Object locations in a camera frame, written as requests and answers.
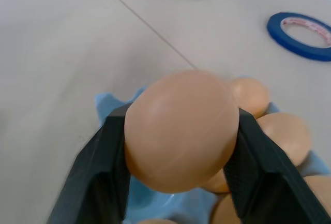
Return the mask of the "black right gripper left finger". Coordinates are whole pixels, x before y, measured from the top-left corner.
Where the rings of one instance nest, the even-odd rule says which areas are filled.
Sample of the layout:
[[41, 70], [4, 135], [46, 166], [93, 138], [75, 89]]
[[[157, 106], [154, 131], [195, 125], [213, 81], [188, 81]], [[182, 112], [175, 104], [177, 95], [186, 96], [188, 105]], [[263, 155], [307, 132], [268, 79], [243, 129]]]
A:
[[47, 224], [122, 224], [131, 177], [124, 155], [129, 107], [114, 109], [78, 153]]

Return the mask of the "light blue egg carton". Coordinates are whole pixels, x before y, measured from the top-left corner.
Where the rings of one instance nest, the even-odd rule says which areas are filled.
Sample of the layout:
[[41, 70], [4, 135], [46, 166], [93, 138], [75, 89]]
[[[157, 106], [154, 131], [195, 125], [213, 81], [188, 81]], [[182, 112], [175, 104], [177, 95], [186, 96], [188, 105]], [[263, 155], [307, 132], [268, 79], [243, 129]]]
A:
[[[119, 99], [117, 99], [116, 97], [114, 97], [112, 94], [109, 93], [98, 95], [96, 97], [96, 109], [100, 123], [103, 124], [106, 117], [114, 109], [121, 107], [127, 103], [132, 105], [132, 103], [145, 90], [146, 88], [139, 90], [136, 93], [136, 95], [133, 97], [133, 99], [127, 102], [120, 101]], [[236, 100], [233, 96], [233, 93], [232, 93], [232, 97], [234, 99], [235, 105], [238, 107]], [[278, 112], [273, 112], [270, 108], [270, 103], [269, 103], [267, 110], [264, 112], [262, 116], [271, 113], [278, 113]], [[125, 155], [125, 131], [124, 131], [124, 155]], [[301, 174], [299, 170], [298, 172], [303, 177], [303, 179], [306, 176], [314, 176], [314, 175], [304, 176]], [[147, 187], [135, 176], [133, 176], [131, 172], [130, 175], [131, 177], [130, 177], [128, 203], [126, 208], [126, 216], [122, 222], [123, 224], [137, 224], [139, 221], [146, 219], [168, 219], [178, 224], [210, 224], [210, 217], [214, 211], [215, 205], [223, 198], [224, 195], [228, 193], [232, 194], [231, 191], [226, 193], [210, 192], [201, 188], [202, 185], [195, 187], [189, 191], [178, 192], [178, 193], [165, 193]]]

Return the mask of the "blue tape roll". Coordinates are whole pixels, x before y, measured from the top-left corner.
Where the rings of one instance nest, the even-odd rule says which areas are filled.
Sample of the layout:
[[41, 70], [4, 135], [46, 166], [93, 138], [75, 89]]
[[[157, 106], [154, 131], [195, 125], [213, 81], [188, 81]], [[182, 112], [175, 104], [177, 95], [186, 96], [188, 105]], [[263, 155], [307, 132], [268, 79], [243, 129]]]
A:
[[[287, 24], [299, 25], [316, 32], [325, 39], [327, 47], [319, 48], [310, 46], [291, 37], [285, 32], [285, 26]], [[330, 25], [304, 14], [280, 12], [269, 18], [266, 29], [273, 40], [286, 50], [310, 60], [331, 62]]]

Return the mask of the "brown egg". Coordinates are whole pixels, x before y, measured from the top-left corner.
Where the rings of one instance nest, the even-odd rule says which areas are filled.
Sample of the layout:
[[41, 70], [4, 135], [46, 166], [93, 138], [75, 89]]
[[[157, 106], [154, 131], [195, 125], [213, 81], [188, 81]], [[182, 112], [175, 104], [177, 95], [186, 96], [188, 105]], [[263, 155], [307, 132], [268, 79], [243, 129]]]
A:
[[128, 169], [153, 190], [189, 191], [228, 162], [238, 124], [239, 109], [226, 81], [202, 70], [168, 75], [127, 110]]
[[210, 217], [210, 224], [242, 224], [238, 218], [230, 193], [215, 205]]
[[216, 173], [207, 183], [202, 185], [201, 188], [214, 193], [230, 192], [223, 169]]
[[331, 175], [306, 176], [304, 179], [331, 217]]
[[230, 87], [239, 108], [249, 112], [255, 119], [261, 117], [270, 103], [268, 88], [259, 80], [243, 77], [230, 82]]
[[168, 219], [146, 219], [139, 221], [137, 224], [178, 224]]
[[271, 113], [257, 119], [264, 133], [291, 159], [295, 166], [303, 163], [312, 147], [308, 125], [289, 113]]

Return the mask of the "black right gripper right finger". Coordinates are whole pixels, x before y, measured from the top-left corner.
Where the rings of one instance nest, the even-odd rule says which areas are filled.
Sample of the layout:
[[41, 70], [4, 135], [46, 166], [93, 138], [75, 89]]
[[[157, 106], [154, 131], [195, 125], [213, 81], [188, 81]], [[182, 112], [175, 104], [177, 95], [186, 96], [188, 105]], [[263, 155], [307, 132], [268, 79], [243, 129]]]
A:
[[223, 171], [242, 224], [331, 224], [331, 216], [286, 153], [241, 109]]

